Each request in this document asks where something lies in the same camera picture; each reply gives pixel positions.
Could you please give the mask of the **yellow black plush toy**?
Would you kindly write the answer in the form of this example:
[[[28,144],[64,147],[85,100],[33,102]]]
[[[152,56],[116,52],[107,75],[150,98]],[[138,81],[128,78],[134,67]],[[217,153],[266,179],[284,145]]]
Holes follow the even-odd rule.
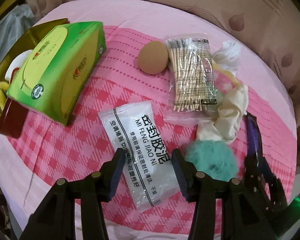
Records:
[[[10,84],[6,81],[0,82],[0,115],[2,115],[2,112],[5,107],[5,103],[7,100],[7,91],[9,89]]]

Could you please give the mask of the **toothpick packet clear plastic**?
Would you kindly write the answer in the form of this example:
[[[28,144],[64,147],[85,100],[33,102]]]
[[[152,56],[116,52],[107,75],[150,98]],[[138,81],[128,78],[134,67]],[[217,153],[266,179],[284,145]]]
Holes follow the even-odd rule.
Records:
[[[170,90],[164,120],[183,126],[211,120],[216,116],[218,97],[207,34],[170,36],[165,44]]]

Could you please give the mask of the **cream fabric scrunchie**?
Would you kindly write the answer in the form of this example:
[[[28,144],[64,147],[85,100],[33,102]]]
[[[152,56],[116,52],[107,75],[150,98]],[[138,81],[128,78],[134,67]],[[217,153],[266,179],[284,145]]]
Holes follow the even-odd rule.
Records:
[[[240,83],[226,93],[217,109],[218,116],[198,124],[196,139],[232,143],[249,105],[248,87]]]

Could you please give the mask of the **teal fluffy scrunchie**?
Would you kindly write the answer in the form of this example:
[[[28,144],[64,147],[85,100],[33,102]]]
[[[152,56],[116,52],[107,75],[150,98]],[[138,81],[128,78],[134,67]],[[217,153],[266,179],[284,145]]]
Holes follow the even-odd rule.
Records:
[[[195,140],[186,146],[185,159],[217,180],[229,181],[239,172],[235,155],[224,141]]]

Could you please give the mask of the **grey leaf print cover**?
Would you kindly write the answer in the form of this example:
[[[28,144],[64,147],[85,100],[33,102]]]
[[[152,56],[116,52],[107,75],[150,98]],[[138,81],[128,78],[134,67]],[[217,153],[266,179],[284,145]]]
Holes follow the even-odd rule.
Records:
[[[0,63],[21,35],[36,22],[28,4],[17,5],[0,21]]]

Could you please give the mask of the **gold metal tin tray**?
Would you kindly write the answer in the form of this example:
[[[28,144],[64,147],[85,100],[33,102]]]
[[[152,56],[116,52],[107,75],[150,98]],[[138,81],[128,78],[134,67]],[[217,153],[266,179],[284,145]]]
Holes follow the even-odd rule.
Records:
[[[0,63],[0,134],[18,139],[29,111],[20,103],[7,97],[8,86],[20,68],[12,66],[11,63],[23,52],[33,50],[54,27],[67,23],[69,23],[67,18],[61,18],[31,27],[21,35],[3,58]]]

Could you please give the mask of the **white sock red trim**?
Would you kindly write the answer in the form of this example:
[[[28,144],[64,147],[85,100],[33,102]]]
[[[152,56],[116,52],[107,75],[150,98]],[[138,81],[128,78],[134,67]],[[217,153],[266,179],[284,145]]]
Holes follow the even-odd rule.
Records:
[[[12,73],[16,68],[20,68],[22,64],[25,62],[27,57],[32,52],[32,49],[23,51],[21,54],[19,54],[9,65],[8,70],[5,73],[5,80],[10,81],[12,78]]]

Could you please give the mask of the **tan makeup sponge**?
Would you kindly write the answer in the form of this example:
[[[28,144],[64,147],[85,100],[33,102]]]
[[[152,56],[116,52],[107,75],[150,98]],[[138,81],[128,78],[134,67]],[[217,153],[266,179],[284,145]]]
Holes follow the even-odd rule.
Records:
[[[168,65],[168,52],[166,46],[160,41],[147,43],[139,52],[138,67],[149,75],[157,75]]]

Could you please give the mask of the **green tissue pack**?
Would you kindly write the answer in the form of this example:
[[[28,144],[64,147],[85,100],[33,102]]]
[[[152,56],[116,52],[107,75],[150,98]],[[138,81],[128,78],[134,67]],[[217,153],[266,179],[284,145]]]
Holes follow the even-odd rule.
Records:
[[[7,95],[67,126],[79,95],[105,50],[102,22],[57,25],[31,51]]]

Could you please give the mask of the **white sealing clay packet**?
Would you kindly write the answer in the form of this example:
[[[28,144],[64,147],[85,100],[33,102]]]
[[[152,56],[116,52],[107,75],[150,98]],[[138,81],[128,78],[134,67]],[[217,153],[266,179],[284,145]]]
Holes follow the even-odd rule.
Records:
[[[123,174],[137,210],[146,211],[175,194],[178,182],[151,102],[128,103],[98,116],[113,148],[126,151]]]

